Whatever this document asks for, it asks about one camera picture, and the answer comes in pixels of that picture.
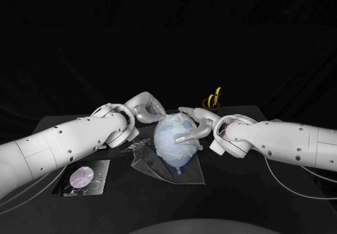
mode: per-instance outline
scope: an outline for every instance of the yellow handle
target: yellow handle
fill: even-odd
[[[220,95],[220,87],[216,89],[216,96],[214,96],[214,106],[219,100],[219,95]]]
[[[213,97],[213,96],[214,96],[213,94],[209,96],[209,103],[207,103],[209,109],[212,109],[212,107],[210,107],[210,101],[212,101],[212,97]]]

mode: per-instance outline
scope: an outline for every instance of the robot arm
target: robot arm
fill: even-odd
[[[207,118],[210,113],[200,108],[180,107],[191,117]],[[214,141],[210,149],[222,155],[225,151],[243,158],[250,149],[275,161],[337,171],[337,132],[281,120],[256,122],[243,115],[214,117],[214,121],[200,124],[191,136],[202,138],[199,132],[213,130]]]
[[[166,111],[148,92],[124,105],[106,104],[89,117],[0,145],[0,199],[16,188],[93,153],[101,145],[119,146],[138,135],[140,122],[166,118]]]

